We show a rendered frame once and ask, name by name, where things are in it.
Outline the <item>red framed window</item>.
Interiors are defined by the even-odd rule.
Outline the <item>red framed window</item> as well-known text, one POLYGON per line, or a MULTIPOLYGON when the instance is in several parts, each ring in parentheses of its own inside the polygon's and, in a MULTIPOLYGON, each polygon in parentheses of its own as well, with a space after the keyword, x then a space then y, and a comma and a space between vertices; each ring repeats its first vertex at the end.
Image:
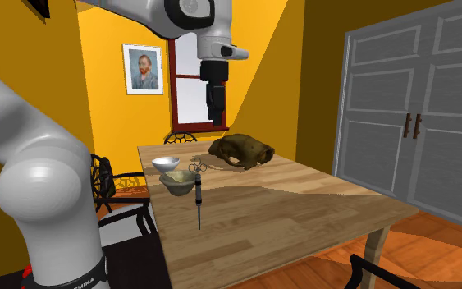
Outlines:
POLYGON ((199 76, 201 61, 197 57, 197 36, 186 34, 168 40, 167 48, 172 131, 228 131, 225 113, 220 126, 214 126, 208 118, 207 83, 199 76))

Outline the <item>black metal chair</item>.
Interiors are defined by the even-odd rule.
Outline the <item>black metal chair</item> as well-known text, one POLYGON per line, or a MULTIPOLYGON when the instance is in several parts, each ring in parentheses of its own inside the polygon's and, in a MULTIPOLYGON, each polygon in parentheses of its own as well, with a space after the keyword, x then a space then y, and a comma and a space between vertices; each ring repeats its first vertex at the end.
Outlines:
POLYGON ((91 154, 90 181, 94 195, 95 210, 102 207, 107 214, 99 221, 103 246, 127 241, 139 236, 158 232, 149 197, 116 196, 115 180, 130 178, 136 181, 144 177, 143 172, 114 174, 110 161, 106 157, 91 154))
POLYGON ((352 274, 344 289, 357 289, 362 281, 365 281, 364 272, 367 272, 372 276, 379 277, 399 289, 421 289, 420 287, 407 282, 403 278, 399 278, 395 274, 378 267, 376 264, 368 262, 358 255, 352 254, 350 256, 350 263, 352 274))
POLYGON ((165 139, 164 144, 177 144, 177 143, 187 143, 187 142, 196 142, 196 137, 188 131, 175 131, 170 133, 165 139))

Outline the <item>brown lumpy skull-shaped object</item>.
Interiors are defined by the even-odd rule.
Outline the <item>brown lumpy skull-shaped object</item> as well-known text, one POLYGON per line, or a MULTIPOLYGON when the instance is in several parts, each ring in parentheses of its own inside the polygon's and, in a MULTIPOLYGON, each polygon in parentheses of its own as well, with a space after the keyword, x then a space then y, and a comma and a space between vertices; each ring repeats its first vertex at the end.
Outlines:
POLYGON ((268 144, 256 140, 250 135, 225 135, 211 144, 208 153, 225 161, 232 167, 249 170, 257 164, 269 162, 275 149, 268 144))

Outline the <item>white bowl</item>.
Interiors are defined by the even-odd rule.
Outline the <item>white bowl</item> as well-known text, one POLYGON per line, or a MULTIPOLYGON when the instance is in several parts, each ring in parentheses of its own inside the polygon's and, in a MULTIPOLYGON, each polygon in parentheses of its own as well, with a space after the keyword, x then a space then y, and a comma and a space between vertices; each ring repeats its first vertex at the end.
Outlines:
POLYGON ((160 173, 165 173, 173 171, 180 163, 180 159, 177 157, 159 157, 153 159, 151 163, 160 173))

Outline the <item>olive green bowl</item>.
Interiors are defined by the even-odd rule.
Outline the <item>olive green bowl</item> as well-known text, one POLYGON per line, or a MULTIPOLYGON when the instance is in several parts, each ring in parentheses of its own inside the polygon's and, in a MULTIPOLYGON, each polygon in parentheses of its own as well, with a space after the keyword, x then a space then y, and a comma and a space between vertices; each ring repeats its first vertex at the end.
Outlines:
POLYGON ((187 195, 195 186, 194 172, 188 170, 169 171, 163 173, 159 180, 174 196, 187 195))

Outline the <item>wooden dining table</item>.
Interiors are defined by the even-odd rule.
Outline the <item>wooden dining table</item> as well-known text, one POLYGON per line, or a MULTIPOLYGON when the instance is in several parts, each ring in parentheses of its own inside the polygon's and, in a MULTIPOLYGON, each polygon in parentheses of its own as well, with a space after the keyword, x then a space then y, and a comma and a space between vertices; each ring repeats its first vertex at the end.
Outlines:
POLYGON ((208 153, 209 143, 138 149, 147 177, 172 289, 222 289, 360 236, 375 263, 395 222, 415 215, 409 204, 275 156, 250 170, 208 153), (171 195, 152 161, 201 158, 202 204, 171 195))

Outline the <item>grey double door cabinet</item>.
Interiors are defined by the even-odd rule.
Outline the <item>grey double door cabinet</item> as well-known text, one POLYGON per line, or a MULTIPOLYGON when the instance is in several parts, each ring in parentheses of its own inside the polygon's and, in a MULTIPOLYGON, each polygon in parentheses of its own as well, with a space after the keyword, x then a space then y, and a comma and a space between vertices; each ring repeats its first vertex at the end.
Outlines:
POLYGON ((333 173, 462 226, 462 0, 346 34, 333 173))

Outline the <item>framed portrait wall picture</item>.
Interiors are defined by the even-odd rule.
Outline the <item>framed portrait wall picture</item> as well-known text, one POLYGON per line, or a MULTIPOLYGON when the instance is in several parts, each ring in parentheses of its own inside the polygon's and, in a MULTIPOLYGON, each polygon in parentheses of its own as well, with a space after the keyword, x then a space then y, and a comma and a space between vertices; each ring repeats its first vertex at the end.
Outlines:
POLYGON ((162 50, 157 46, 123 44, 127 94, 163 94, 162 50))

